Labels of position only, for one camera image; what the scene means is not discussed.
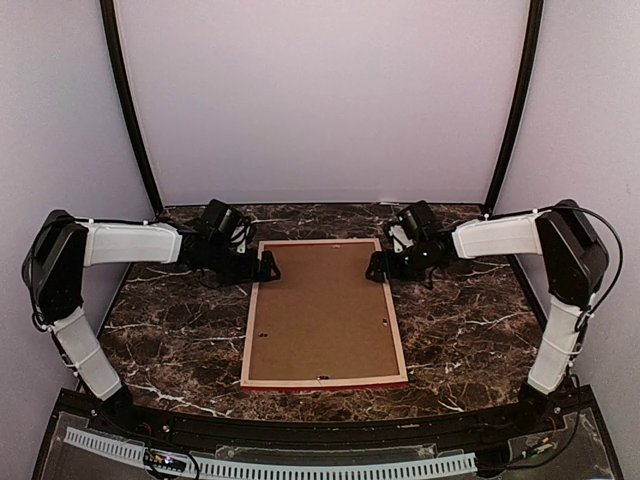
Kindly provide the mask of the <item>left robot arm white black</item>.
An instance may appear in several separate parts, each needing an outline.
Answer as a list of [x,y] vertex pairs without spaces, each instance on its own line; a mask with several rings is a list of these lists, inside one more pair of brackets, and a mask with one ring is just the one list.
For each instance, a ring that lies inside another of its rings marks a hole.
[[254,227],[208,215],[190,224],[81,218],[53,210],[22,264],[34,327],[51,336],[65,365],[103,405],[101,417],[120,436],[141,427],[131,393],[105,353],[89,320],[85,290],[97,269],[133,264],[181,265],[210,271],[221,285],[280,278],[274,255],[249,247]]

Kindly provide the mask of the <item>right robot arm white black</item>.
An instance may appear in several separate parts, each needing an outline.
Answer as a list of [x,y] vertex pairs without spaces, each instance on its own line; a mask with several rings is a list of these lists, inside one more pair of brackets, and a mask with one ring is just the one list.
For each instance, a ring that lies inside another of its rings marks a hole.
[[534,432],[549,416],[550,397],[568,377],[590,319],[611,293],[602,285],[608,250],[593,227],[601,215],[572,199],[554,205],[443,225],[425,201],[401,210],[385,227],[391,246],[374,252],[366,279],[422,281],[454,260],[533,254],[544,261],[550,311],[534,363],[510,424]]

